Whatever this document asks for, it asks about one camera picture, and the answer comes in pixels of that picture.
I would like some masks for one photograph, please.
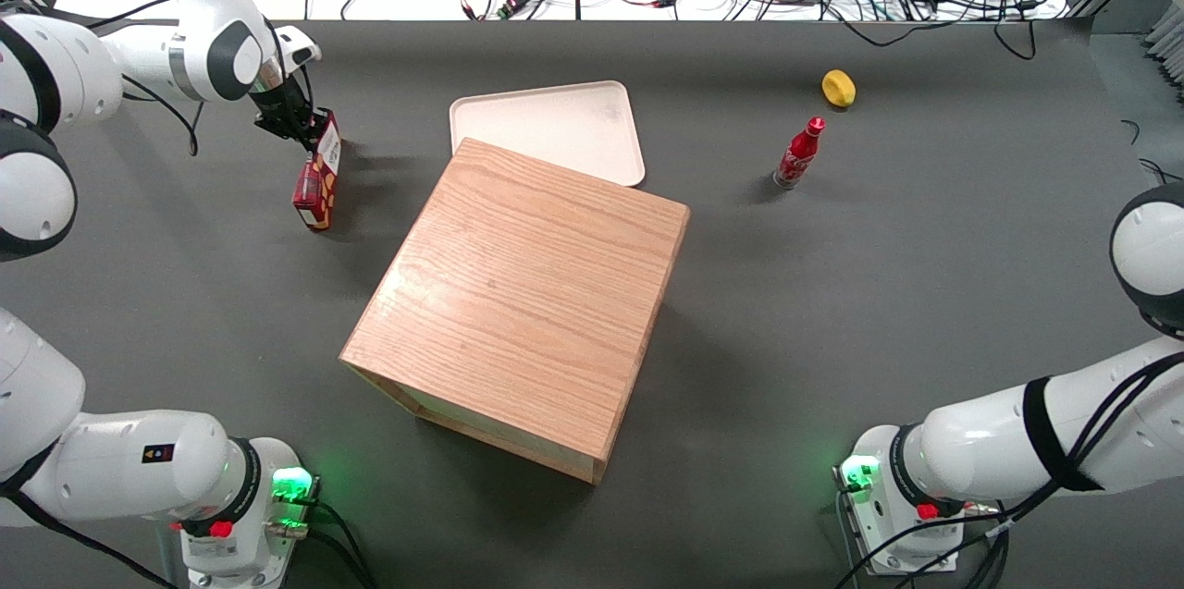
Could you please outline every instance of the label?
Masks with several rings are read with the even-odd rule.
[[[144,446],[144,452],[140,454],[140,463],[156,465],[160,462],[173,462],[173,443]]]
[[[193,538],[189,542],[189,556],[200,559],[219,559],[238,553],[238,539],[230,538]]]
[[[337,134],[337,121],[329,117],[329,126],[321,135],[321,142],[316,146],[316,153],[324,160],[326,167],[337,175],[337,164],[341,162],[341,136]]]

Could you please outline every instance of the red button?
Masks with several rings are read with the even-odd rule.
[[[226,538],[232,529],[234,529],[233,523],[219,520],[210,525],[210,534],[214,538]]]

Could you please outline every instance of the gray table surface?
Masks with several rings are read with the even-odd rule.
[[[163,109],[127,105],[56,134],[77,225],[4,264],[0,303],[79,365],[88,411],[208,411],[291,442],[382,587],[825,589],[844,565],[830,466],[866,428],[1153,335],[1107,261],[1144,181],[1087,25],[1038,25],[1034,62],[989,26],[887,50],[816,24],[307,31],[326,52],[316,101],[350,141],[332,232],[303,229],[300,148],[255,129],[249,102],[208,108],[197,159]],[[845,113],[818,91],[835,66],[858,83]],[[448,162],[449,104],[604,78],[629,88],[642,188],[693,215],[591,488],[416,421],[336,357]],[[770,171],[813,114],[830,122],[821,154],[774,192]],[[1015,531],[1003,587],[1173,583],[1176,488],[1049,502]],[[82,529],[159,565],[146,521]],[[0,584],[147,587],[39,530],[0,530]],[[352,585],[301,546],[289,587]]]

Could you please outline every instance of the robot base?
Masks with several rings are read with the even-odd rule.
[[[864,473],[867,487],[848,493],[850,517],[855,539],[862,555],[875,550],[893,536],[921,524],[916,508],[909,504],[888,466],[888,448],[899,427],[880,425],[869,429],[855,442],[851,456],[836,470],[836,479],[847,488],[844,475],[852,468],[870,467]],[[868,570],[873,575],[906,575],[955,548],[963,539],[963,525],[950,518],[951,525],[924,529],[896,540],[871,558]],[[945,563],[932,566],[933,572],[951,572],[958,568],[958,553],[946,557]]]
[[[191,588],[278,589],[283,585],[295,540],[268,532],[266,525],[284,519],[307,521],[308,508],[275,500],[271,476],[276,469],[301,463],[296,452],[283,441],[252,438],[251,446],[259,454],[259,489],[245,517],[234,524],[232,537],[193,538],[181,532]]]

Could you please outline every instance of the red bottle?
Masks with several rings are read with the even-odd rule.
[[[818,153],[818,135],[826,128],[826,121],[822,117],[811,117],[810,124],[793,137],[790,147],[785,148],[785,156],[781,164],[773,171],[773,181],[781,188],[794,188],[798,180],[806,172],[806,167],[813,161],[813,155]]]

